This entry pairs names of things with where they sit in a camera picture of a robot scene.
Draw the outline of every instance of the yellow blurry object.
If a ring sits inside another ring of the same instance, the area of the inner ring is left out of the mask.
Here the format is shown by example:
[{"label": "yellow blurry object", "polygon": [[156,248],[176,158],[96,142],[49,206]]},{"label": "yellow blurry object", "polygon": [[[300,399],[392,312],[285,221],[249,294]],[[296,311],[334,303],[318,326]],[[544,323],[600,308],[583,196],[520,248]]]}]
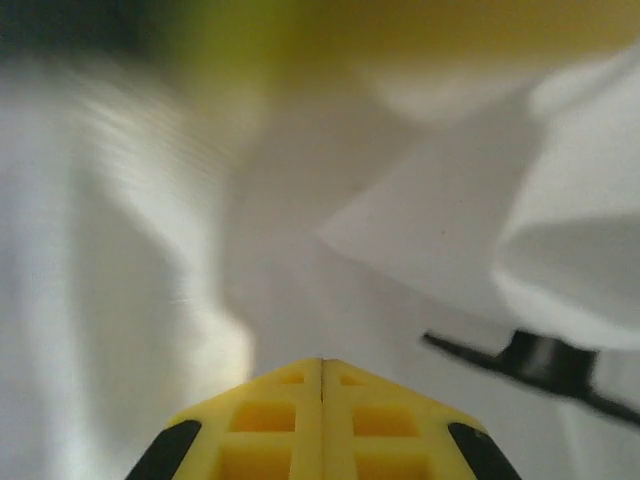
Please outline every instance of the yellow blurry object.
[{"label": "yellow blurry object", "polygon": [[331,80],[344,58],[557,65],[618,51],[640,27],[640,2],[629,0],[191,0],[177,9],[163,47],[183,78],[273,88]]},{"label": "yellow blurry object", "polygon": [[473,418],[307,359],[183,411],[127,480],[517,480]]}]

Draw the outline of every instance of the white cloth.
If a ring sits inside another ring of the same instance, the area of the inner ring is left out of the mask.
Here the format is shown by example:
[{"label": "white cloth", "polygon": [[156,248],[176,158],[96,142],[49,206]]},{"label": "white cloth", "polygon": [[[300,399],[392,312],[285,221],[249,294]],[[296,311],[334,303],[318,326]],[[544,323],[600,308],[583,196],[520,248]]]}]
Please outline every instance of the white cloth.
[{"label": "white cloth", "polygon": [[[478,80],[477,96],[451,108],[442,92],[412,102],[404,81],[367,72],[359,93],[288,99],[259,121],[251,102],[220,97],[212,124],[135,69],[103,65],[71,80],[37,66],[3,75],[0,478],[123,478],[177,410],[251,368],[261,374],[313,355],[477,416],[524,478],[638,478],[634,433],[418,343],[432,328],[497,351],[527,325],[583,344],[637,346],[633,335],[617,342],[632,328],[618,315],[628,309],[603,302],[615,325],[592,335],[560,310],[543,318],[508,289],[533,280],[552,287],[545,298],[566,294],[547,282],[562,266],[551,254],[587,239],[569,263],[584,267],[574,280],[600,287],[587,274],[602,269],[606,287],[633,300],[618,282],[626,288],[635,272],[635,204],[621,202],[635,196],[632,150],[621,146],[628,155],[615,158],[623,177],[595,154],[635,140],[634,61],[593,67],[611,77],[602,86],[592,67],[581,73],[586,87],[571,72],[542,83],[499,78],[500,88]],[[619,96],[610,114],[595,113],[608,94]],[[597,119],[583,139],[581,122]],[[568,169],[576,159],[548,153],[583,140],[589,149],[576,151],[593,155],[589,168],[553,177],[552,164]],[[246,170],[232,175],[241,161]],[[564,195],[562,178],[572,185],[591,171],[606,189],[593,182]],[[612,185],[616,195],[601,203]],[[531,207],[540,198],[555,199],[551,210]],[[627,229],[596,222],[586,234],[582,224],[565,233],[579,198],[585,208],[593,200],[586,213],[596,217],[624,211]],[[540,231],[549,211],[562,225]],[[611,230],[620,251],[599,243]],[[538,238],[549,248],[537,250]],[[628,277],[600,263],[618,254]],[[533,279],[532,256],[545,266]],[[607,354],[599,386],[640,404],[636,361]]]}]

